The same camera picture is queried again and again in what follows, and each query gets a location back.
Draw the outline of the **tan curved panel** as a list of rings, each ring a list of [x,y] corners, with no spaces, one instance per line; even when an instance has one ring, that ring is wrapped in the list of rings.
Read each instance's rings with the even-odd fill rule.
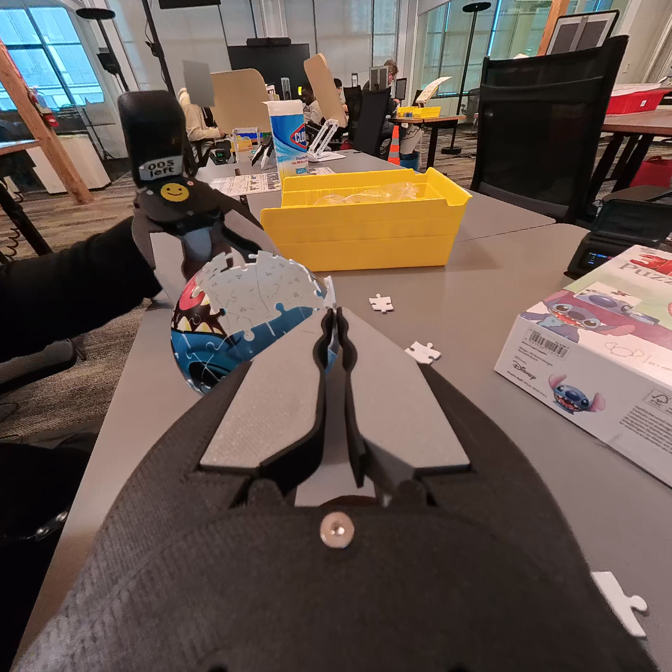
[[[231,135],[235,128],[257,128],[271,132],[266,103],[267,89],[255,69],[211,73],[214,89],[212,113],[217,127]]]
[[[324,55],[318,53],[306,60],[304,70],[321,108],[322,122],[332,118],[337,119],[339,128],[345,129],[348,125],[348,116]]]

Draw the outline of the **framed board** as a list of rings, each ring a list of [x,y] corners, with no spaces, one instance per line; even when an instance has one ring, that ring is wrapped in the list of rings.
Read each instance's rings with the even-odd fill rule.
[[[600,47],[610,37],[618,17],[617,9],[559,17],[544,54],[571,53]]]

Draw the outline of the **black wall monitor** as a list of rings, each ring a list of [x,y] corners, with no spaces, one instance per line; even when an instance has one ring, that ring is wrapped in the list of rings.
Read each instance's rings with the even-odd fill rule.
[[[292,97],[298,96],[298,87],[308,82],[304,63],[310,58],[308,44],[273,46],[229,46],[231,70],[255,69],[268,85],[281,93],[281,78],[288,78]]]

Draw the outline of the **red bag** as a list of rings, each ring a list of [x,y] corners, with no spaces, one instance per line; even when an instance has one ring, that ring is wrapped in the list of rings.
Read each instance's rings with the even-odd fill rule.
[[[664,189],[671,187],[672,161],[662,156],[652,156],[643,160],[630,187],[654,186]]]

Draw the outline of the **printed paper sheet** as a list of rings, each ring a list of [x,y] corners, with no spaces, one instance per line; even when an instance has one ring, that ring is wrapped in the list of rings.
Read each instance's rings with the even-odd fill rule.
[[[213,180],[210,182],[210,187],[227,196],[238,198],[279,191],[281,180],[277,172],[234,175]]]

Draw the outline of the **brown wooden table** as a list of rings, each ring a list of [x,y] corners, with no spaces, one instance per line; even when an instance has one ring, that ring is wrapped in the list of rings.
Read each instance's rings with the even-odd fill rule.
[[[628,140],[625,159],[619,160],[622,168],[617,174],[612,192],[630,187],[655,137],[671,138],[671,107],[664,106],[649,112],[607,115],[601,131],[611,134],[611,138],[593,173],[589,195],[589,200],[593,202],[607,180],[625,139]]]

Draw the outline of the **white blue wipes canister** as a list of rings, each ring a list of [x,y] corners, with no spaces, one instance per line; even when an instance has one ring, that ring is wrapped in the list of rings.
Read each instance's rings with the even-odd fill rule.
[[[299,99],[266,101],[281,186],[287,177],[308,174],[303,104]]]

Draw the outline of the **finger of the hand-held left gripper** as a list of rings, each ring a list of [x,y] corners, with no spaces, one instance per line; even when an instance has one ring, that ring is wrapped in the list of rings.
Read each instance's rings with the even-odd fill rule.
[[[149,238],[155,263],[155,277],[170,302],[178,302],[186,286],[182,241],[179,237],[166,232],[151,232]]]
[[[258,243],[231,231],[226,226],[210,227],[212,261],[215,257],[229,255],[233,262],[253,262],[261,248]]]

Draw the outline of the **cartoon printed puzzle box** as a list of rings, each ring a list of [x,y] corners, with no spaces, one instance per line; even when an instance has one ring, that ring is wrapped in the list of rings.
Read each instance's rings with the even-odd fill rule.
[[[671,252],[634,245],[522,312],[495,371],[671,486]]]

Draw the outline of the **black floor lamp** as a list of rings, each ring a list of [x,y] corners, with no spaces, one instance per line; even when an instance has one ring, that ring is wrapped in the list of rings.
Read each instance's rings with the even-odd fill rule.
[[[468,36],[468,44],[466,47],[466,55],[464,58],[464,68],[463,68],[463,73],[462,73],[462,79],[460,83],[460,90],[459,90],[459,95],[458,95],[458,102],[457,102],[457,107],[456,107],[456,115],[459,117],[460,116],[460,110],[461,110],[461,105],[462,105],[462,100],[464,97],[464,89],[465,89],[465,83],[466,83],[466,77],[467,77],[467,72],[468,72],[468,67],[469,67],[469,62],[470,62],[470,55],[472,51],[472,44],[474,40],[474,35],[475,35],[475,29],[476,29],[476,21],[478,14],[480,12],[483,12],[485,10],[488,10],[491,7],[491,2],[490,1],[475,1],[475,2],[470,2],[467,5],[465,5],[462,8],[462,11],[466,14],[471,15],[472,21],[471,21],[471,26],[470,26],[470,33]],[[456,132],[458,128],[458,120],[456,121],[454,127],[452,128],[452,136],[451,136],[451,141],[450,145],[448,147],[443,147],[441,149],[441,154],[447,155],[447,156],[456,156],[461,153],[461,148],[455,146],[455,141],[456,141]]]
[[[105,21],[111,21],[115,18],[115,13],[112,10],[101,7],[83,7],[77,9],[76,14],[84,20],[95,21],[97,23],[106,49],[99,48],[98,59],[104,70],[112,76],[117,77],[124,92],[128,93],[130,91],[128,83],[126,82],[120,63],[113,52],[113,47],[104,25]]]

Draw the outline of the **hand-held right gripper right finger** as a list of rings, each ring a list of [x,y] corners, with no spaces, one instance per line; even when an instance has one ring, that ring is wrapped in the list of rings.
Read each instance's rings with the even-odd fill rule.
[[[345,428],[358,487],[383,491],[426,475],[470,468],[470,460],[415,359],[347,308],[337,310],[345,371]]]

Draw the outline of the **blue puzzle ball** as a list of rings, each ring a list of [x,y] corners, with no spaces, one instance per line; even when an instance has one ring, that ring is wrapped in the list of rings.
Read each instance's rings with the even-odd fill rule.
[[[171,319],[171,348],[189,386],[206,394],[318,312],[336,309],[332,277],[269,251],[233,266],[222,253],[185,285]]]

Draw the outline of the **black tripod pole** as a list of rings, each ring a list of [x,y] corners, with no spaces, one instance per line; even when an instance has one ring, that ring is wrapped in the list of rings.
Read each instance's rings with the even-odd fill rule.
[[[167,61],[165,58],[165,53],[163,46],[161,45],[158,33],[156,31],[156,26],[155,22],[153,19],[153,14],[151,11],[151,6],[150,6],[150,1],[141,1],[143,11],[146,17],[146,24],[147,24],[147,29],[149,30],[150,38],[148,38],[147,45],[150,48],[151,53],[156,57],[159,61],[159,65],[161,68],[161,73],[162,77],[164,80],[164,83],[167,87],[167,90],[170,92],[170,94],[174,97],[177,98],[175,94],[175,89],[173,86],[172,78],[169,73],[169,69],[167,66]]]

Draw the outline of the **wooden post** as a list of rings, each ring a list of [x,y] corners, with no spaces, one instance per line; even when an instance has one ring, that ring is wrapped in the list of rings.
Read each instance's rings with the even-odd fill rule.
[[[11,97],[22,121],[42,148],[49,164],[58,175],[71,199],[78,205],[92,203],[94,201],[93,195],[88,190],[54,130],[44,121],[41,113],[34,105],[29,87],[3,42],[1,43],[1,84]]]

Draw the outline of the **clear plastic bag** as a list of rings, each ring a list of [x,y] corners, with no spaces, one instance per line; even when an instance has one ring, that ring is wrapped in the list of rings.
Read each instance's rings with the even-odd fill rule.
[[[409,181],[393,183],[381,187],[359,189],[352,193],[330,193],[318,198],[314,206],[340,206],[355,204],[380,204],[415,200],[419,195],[419,186]]]

